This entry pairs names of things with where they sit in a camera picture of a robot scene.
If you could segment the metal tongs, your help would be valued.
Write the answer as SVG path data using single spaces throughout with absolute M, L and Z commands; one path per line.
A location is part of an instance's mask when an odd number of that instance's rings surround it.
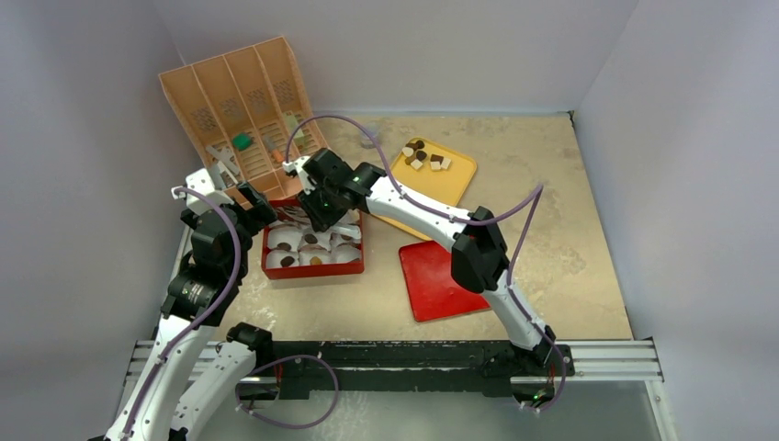
M 347 211 L 340 219 L 329 222 L 314 220 L 303 208 L 297 205 L 277 206 L 275 210 L 281 221 L 296 222 L 309 227 L 314 232 L 338 234 L 345 239 L 358 242 L 363 238 L 359 217 L 354 212 Z

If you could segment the yellow tray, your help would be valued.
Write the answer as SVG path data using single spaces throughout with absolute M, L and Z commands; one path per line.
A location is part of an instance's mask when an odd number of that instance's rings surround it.
M 432 154 L 443 156 L 443 162 L 432 164 Z M 414 160 L 423 162 L 419 170 L 411 167 Z M 461 200 L 477 168 L 472 157 L 421 137 L 411 138 L 389 161 L 389 170 L 402 186 L 449 206 Z

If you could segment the green eraser block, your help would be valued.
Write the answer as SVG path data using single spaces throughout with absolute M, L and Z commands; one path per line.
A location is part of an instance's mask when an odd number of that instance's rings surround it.
M 231 143 L 236 150 L 242 152 L 254 144 L 254 138 L 247 132 L 240 132 L 232 138 Z

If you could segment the red chocolate box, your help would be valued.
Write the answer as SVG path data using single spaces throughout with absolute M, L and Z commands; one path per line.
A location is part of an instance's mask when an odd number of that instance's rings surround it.
M 286 205 L 299 206 L 299 203 L 295 199 L 286 199 L 275 200 L 271 205 L 275 208 Z M 353 210 L 350 212 L 354 212 L 359 217 L 359 226 L 363 233 L 363 216 Z M 316 235 L 319 242 L 306 243 L 303 236 L 307 233 Z M 279 243 L 289 243 L 291 250 L 277 250 Z M 285 256 L 293 256 L 296 264 L 282 267 L 280 260 Z M 314 256 L 321 258 L 321 265 L 310 264 L 310 259 Z M 296 222 L 281 221 L 277 213 L 277 222 L 263 230 L 261 268 L 272 280 L 361 274 L 365 270 L 364 234 L 362 240 L 358 242 L 345 239 L 338 234 L 314 232 L 309 227 Z

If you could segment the metal bracket plate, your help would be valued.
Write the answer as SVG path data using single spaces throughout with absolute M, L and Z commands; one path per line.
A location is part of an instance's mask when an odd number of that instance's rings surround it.
M 239 176 L 241 174 L 235 154 L 229 145 L 210 145 L 206 147 L 206 151 L 219 163 L 222 163 L 233 175 Z

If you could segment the orange handled cutter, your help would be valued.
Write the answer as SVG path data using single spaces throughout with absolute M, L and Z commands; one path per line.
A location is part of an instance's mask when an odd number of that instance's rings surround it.
M 282 164 L 284 162 L 284 155 L 277 147 L 275 141 L 268 135 L 263 135 L 262 141 L 272 160 L 277 164 Z

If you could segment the peach desk organizer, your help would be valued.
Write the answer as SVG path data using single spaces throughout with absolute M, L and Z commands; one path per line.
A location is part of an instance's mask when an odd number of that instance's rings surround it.
M 295 197 L 301 190 L 296 177 L 285 174 L 263 144 L 270 136 L 284 159 L 295 160 L 326 147 L 312 109 L 299 66 L 291 46 L 276 37 L 236 51 L 161 73 L 164 95 L 206 166 L 222 165 L 207 151 L 210 145 L 229 145 L 241 174 L 225 167 L 223 178 L 228 193 L 241 195 L 235 184 L 247 181 L 271 199 Z M 284 114 L 294 113 L 305 132 L 305 145 L 298 146 L 289 134 Z M 240 132 L 254 138 L 245 151 L 236 150 L 231 140 Z

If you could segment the small clear cup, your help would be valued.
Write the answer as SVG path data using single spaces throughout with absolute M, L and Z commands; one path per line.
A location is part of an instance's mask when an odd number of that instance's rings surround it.
M 360 134 L 360 145 L 364 149 L 374 149 L 379 139 L 380 126 L 378 124 L 366 124 Z

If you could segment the red box lid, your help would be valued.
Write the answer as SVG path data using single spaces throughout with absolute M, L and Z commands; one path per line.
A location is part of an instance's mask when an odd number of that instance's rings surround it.
M 455 282 L 451 277 L 451 254 L 438 243 L 403 246 L 399 258 L 415 321 L 432 322 L 490 308 L 481 295 Z

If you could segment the dark chocolate piece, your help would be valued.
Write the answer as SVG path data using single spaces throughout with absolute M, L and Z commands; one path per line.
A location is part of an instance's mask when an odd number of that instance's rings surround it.
M 296 260 L 293 256 L 285 256 L 280 260 L 282 267 L 290 267 L 296 264 Z

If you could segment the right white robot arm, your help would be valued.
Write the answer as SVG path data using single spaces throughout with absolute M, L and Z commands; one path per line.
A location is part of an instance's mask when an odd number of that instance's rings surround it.
M 517 287 L 499 219 L 490 210 L 448 206 L 373 164 L 351 167 L 328 149 L 285 162 L 283 169 L 302 184 L 297 200 L 317 232 L 359 210 L 398 221 L 438 243 L 451 255 L 453 280 L 481 295 L 501 321 L 518 367 L 536 374 L 550 364 L 555 337 Z

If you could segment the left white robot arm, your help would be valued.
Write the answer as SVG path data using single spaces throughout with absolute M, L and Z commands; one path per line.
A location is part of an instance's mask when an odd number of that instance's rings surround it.
M 197 377 L 192 372 L 248 272 L 253 238 L 277 220 L 266 196 L 237 186 L 248 201 L 206 183 L 175 187 L 186 198 L 181 220 L 191 228 L 191 249 L 170 281 L 152 352 L 138 382 L 104 440 L 196 440 L 206 423 L 248 373 L 261 376 L 274 363 L 272 334 L 240 322 Z

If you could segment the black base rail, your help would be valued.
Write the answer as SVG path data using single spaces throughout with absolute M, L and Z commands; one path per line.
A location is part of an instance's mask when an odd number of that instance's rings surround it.
M 193 369 L 197 378 L 222 344 L 208 342 Z M 498 341 L 276 341 L 275 358 L 239 383 L 279 386 L 283 400 L 313 391 L 477 392 L 526 405 L 551 401 L 570 382 L 662 378 L 651 341 L 559 342 L 540 367 Z

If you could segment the pale green sticky notes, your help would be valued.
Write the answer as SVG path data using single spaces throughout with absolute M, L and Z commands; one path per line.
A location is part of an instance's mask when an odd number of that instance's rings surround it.
M 305 145 L 305 132 L 299 128 L 300 121 L 297 116 L 292 112 L 284 114 L 285 123 L 288 126 L 289 134 L 292 136 L 293 142 L 298 146 Z

